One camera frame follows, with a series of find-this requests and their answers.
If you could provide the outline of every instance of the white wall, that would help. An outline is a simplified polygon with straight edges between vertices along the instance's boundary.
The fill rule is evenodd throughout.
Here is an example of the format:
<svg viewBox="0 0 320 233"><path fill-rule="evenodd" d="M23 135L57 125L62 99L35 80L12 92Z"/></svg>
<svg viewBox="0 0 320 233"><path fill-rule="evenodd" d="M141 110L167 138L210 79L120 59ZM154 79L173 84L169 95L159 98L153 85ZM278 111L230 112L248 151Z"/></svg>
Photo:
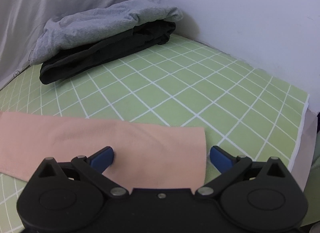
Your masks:
<svg viewBox="0 0 320 233"><path fill-rule="evenodd" d="M172 0L177 32L311 94L320 111L320 0Z"/></svg>

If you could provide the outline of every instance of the metal screw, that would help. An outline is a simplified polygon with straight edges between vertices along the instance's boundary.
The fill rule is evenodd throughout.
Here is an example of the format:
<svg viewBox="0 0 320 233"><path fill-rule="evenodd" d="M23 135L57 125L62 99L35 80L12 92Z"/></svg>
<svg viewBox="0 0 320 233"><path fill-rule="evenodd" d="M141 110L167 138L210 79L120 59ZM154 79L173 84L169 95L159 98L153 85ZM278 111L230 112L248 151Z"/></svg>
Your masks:
<svg viewBox="0 0 320 233"><path fill-rule="evenodd" d="M165 193L159 193L158 194L158 198L159 199L164 199L166 196L167 196L167 194L165 194Z"/></svg>
<svg viewBox="0 0 320 233"><path fill-rule="evenodd" d="M202 196L207 196L214 193L214 190L210 187L201 187L200 189L198 189L198 193Z"/></svg>
<svg viewBox="0 0 320 233"><path fill-rule="evenodd" d="M122 187L115 187L113 189L111 189L110 193L113 196L123 196L127 193L126 189L122 188Z"/></svg>

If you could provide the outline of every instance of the black cloth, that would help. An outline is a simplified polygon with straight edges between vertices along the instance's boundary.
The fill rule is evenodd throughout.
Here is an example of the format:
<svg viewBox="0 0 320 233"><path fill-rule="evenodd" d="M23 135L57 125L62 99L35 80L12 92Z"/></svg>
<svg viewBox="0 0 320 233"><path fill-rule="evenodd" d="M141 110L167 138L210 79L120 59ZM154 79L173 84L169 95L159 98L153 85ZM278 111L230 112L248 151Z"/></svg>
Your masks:
<svg viewBox="0 0 320 233"><path fill-rule="evenodd" d="M97 43L61 50L45 61L40 81L49 84L71 78L83 71L142 51L156 44L165 44L176 28L174 22L153 21L114 35Z"/></svg>
<svg viewBox="0 0 320 233"><path fill-rule="evenodd" d="M320 131L320 113L318 113L318 127L317 127L317 133Z"/></svg>

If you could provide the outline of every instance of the pink towel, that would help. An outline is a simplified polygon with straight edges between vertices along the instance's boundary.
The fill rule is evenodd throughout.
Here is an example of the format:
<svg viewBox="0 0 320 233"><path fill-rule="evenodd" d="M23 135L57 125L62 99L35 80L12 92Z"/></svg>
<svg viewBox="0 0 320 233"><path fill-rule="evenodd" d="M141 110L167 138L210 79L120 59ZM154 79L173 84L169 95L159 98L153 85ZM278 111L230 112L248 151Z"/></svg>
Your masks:
<svg viewBox="0 0 320 233"><path fill-rule="evenodd" d="M105 146L115 159L103 174L129 191L204 184L204 128L0 112L0 172L24 181L45 157L69 162Z"/></svg>

